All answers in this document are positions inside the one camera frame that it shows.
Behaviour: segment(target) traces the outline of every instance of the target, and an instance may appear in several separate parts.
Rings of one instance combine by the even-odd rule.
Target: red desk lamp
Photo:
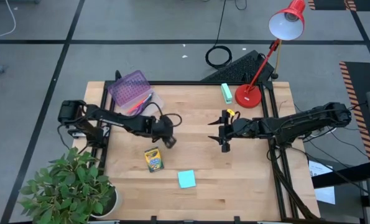
[[[272,43],[269,53],[254,75],[251,83],[241,85],[236,90],[235,99],[240,106],[253,108],[261,102],[261,91],[255,86],[258,76],[261,74],[273,51],[276,50],[280,40],[294,40],[301,36],[305,28],[305,20],[302,15],[304,9],[305,2],[303,0],[293,0],[288,8],[280,10],[271,17],[269,30],[277,37],[277,40]]]

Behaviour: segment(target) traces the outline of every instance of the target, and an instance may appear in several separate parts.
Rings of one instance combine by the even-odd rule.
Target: lamp shade
[[[305,28],[302,12],[303,0],[293,0],[288,8],[274,14],[269,21],[269,30],[280,40],[294,40],[301,36]]]

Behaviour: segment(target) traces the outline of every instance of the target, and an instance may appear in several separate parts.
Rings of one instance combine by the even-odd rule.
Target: wooden table
[[[104,82],[89,82],[85,101],[100,105]],[[234,93],[236,86],[231,86]],[[164,100],[164,113],[178,113],[183,123],[174,129],[177,143],[167,149],[162,141],[133,136],[119,127],[112,128],[105,174],[123,196],[123,204],[107,219],[150,220],[220,220],[279,221],[277,195],[271,162],[266,159],[268,145],[261,139],[233,139],[231,152],[222,153],[208,135],[218,135],[216,121],[221,110],[240,111],[242,117],[263,117],[262,106],[242,108],[236,101],[226,105],[220,86],[157,85],[154,91]],[[295,113],[289,83],[274,82],[280,116]],[[271,110],[269,94],[268,108]],[[76,139],[82,148],[85,140]],[[144,151],[160,147],[165,169],[150,173]],[[294,147],[303,150],[302,141]],[[306,206],[320,216],[305,155],[288,149],[287,157],[294,190]],[[197,186],[180,189],[178,171],[195,171]],[[291,217],[288,195],[283,188],[287,216]]]

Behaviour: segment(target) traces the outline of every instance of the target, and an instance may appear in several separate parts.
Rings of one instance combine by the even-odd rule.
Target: black keyboard
[[[208,75],[202,81],[250,83],[263,61],[264,57],[260,56],[256,50],[253,50],[228,66]],[[268,72],[271,74],[273,70],[274,68],[269,63],[266,63],[262,73]]]

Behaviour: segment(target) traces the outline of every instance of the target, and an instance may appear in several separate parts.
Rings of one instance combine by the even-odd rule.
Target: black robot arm
[[[119,126],[136,136],[151,138],[153,142],[161,139],[167,148],[173,147],[176,143],[172,121],[166,115],[159,119],[143,115],[125,116],[96,105],[87,105],[82,100],[65,100],[60,108],[58,121],[66,127],[74,126],[76,132],[85,134],[91,147],[103,147],[104,131],[102,128],[94,127],[89,121],[102,121]]]
[[[279,147],[291,147],[298,136],[309,136],[312,131],[325,126],[345,127],[351,122],[351,112],[341,103],[327,103],[311,110],[283,118],[239,118],[229,124],[230,114],[222,111],[219,120],[210,123],[219,127],[219,137],[209,136],[222,145],[222,152],[229,152],[232,138],[274,138]]]

